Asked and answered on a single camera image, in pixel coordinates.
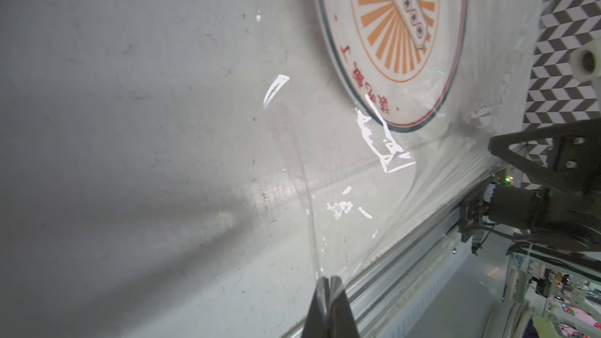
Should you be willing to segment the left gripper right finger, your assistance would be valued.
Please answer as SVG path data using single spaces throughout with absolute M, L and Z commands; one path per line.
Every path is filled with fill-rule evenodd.
M 344 283 L 337 275 L 330 278 L 330 336 L 360 338 Z

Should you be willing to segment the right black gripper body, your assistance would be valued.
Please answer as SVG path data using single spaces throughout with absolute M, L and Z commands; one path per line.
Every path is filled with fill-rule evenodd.
M 552 141 L 546 166 L 510 149 L 515 144 L 544 139 Z M 488 150 L 549 189 L 575 196 L 600 192 L 599 119 L 495 136 L 490 139 Z

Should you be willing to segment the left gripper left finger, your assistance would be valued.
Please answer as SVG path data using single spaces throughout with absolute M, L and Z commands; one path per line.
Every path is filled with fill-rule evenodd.
M 330 336 L 328 299 L 330 296 L 330 280 L 320 277 L 311 299 L 308 314 L 301 333 L 302 338 L 327 338 Z

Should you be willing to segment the white plate orange pattern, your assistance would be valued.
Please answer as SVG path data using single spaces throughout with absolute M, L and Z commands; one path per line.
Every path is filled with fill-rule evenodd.
M 326 46 L 352 99 L 392 131 L 438 115 L 452 88 L 467 0 L 316 0 Z

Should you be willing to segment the clear plastic wrap sheet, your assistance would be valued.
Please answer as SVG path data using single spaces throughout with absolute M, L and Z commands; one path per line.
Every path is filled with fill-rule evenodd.
M 358 275 L 496 168 L 492 136 L 521 128 L 542 0 L 467 0 L 452 88 L 438 115 L 392 131 L 347 93 L 298 128 L 298 172 L 316 276 Z

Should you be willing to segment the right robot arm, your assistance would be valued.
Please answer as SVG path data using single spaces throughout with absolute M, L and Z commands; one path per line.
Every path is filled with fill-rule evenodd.
M 510 236 L 553 250 L 600 250 L 600 120 L 590 119 L 490 139 L 488 150 L 542 185 L 541 190 L 497 184 L 488 203 L 481 184 L 460 205 L 467 241 L 492 223 L 522 231 Z

